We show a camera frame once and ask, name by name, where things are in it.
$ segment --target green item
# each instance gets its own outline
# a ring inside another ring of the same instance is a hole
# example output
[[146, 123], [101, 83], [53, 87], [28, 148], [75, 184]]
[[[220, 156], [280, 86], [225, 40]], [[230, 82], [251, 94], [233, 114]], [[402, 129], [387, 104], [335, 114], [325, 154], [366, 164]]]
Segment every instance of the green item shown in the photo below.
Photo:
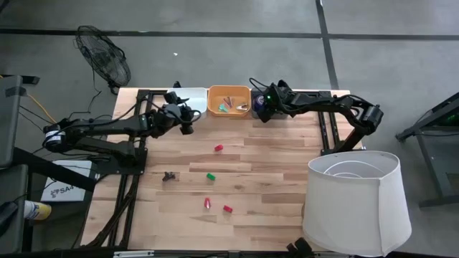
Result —
[[218, 107], [218, 111], [228, 113], [228, 109], [224, 106], [224, 104], [221, 104], [221, 105]]
[[207, 178], [212, 180], [212, 181], [215, 181], [215, 176], [212, 175], [211, 173], [207, 173]]

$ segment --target lamp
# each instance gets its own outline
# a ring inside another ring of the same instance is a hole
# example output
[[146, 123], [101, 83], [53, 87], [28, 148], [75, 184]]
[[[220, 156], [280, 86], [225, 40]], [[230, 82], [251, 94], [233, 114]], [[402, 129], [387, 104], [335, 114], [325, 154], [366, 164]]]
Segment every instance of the lamp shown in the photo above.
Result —
[[303, 230], [343, 254], [386, 256], [400, 247], [411, 223], [398, 157], [367, 150], [310, 161]]

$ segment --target wooden tabletop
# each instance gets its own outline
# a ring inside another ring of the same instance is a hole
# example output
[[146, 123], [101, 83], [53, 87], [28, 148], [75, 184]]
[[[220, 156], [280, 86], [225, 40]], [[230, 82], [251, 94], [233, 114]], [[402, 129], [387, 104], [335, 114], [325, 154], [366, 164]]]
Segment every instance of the wooden tabletop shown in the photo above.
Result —
[[[120, 89], [114, 118], [135, 103], [137, 91]], [[349, 91], [332, 90], [332, 95], [344, 94]], [[162, 104], [164, 99], [154, 101]], [[325, 118], [330, 133], [328, 115]], [[340, 139], [345, 139], [352, 127], [342, 115], [336, 120]], [[207, 113], [193, 128], [191, 135], [182, 135], [177, 127], [147, 140], [148, 160], [138, 186], [129, 249], [286, 251], [303, 236], [308, 162], [322, 149], [317, 113], [268, 123], [250, 114], [217, 118]], [[219, 144], [224, 149], [215, 153]], [[176, 180], [163, 183], [164, 171], [175, 172]], [[207, 173], [216, 180], [206, 178]], [[120, 176], [112, 175], [97, 184], [82, 244], [93, 240], [111, 217], [119, 181]], [[206, 197], [211, 209], [204, 207]], [[232, 214], [223, 211], [224, 205], [233, 208]], [[124, 217], [120, 221], [118, 241]]]

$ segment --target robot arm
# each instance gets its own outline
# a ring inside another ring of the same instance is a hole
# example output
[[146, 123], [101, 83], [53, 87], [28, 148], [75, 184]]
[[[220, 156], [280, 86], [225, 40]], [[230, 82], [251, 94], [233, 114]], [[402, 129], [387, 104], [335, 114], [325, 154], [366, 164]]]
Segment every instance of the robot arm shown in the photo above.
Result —
[[272, 83], [262, 94], [264, 103], [257, 114], [264, 123], [275, 113], [285, 113], [292, 118], [309, 111], [344, 115], [354, 130], [345, 141], [335, 146], [332, 153], [351, 151], [365, 135], [371, 135], [376, 131], [384, 114], [379, 109], [379, 105], [373, 105], [355, 95], [312, 96], [292, 91], [283, 80], [280, 80], [277, 85]]
[[158, 110], [135, 115], [121, 120], [68, 120], [63, 119], [44, 128], [43, 146], [55, 153], [70, 150], [91, 151], [108, 154], [118, 160], [121, 166], [132, 166], [136, 162], [137, 151], [132, 141], [111, 143], [91, 138], [97, 135], [129, 135], [131, 137], [158, 138], [175, 126], [180, 125], [183, 135], [193, 133], [195, 110], [187, 105], [179, 105], [181, 100], [175, 92], [164, 95], [167, 103]]

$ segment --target black fan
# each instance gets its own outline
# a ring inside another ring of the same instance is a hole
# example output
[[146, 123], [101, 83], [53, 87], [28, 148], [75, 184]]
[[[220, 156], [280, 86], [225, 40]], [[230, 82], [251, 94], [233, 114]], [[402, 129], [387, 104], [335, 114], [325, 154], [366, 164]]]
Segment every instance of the black fan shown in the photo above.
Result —
[[124, 51], [93, 26], [78, 27], [76, 41], [86, 61], [108, 82], [110, 91], [117, 95], [114, 88], [126, 86], [131, 80]]

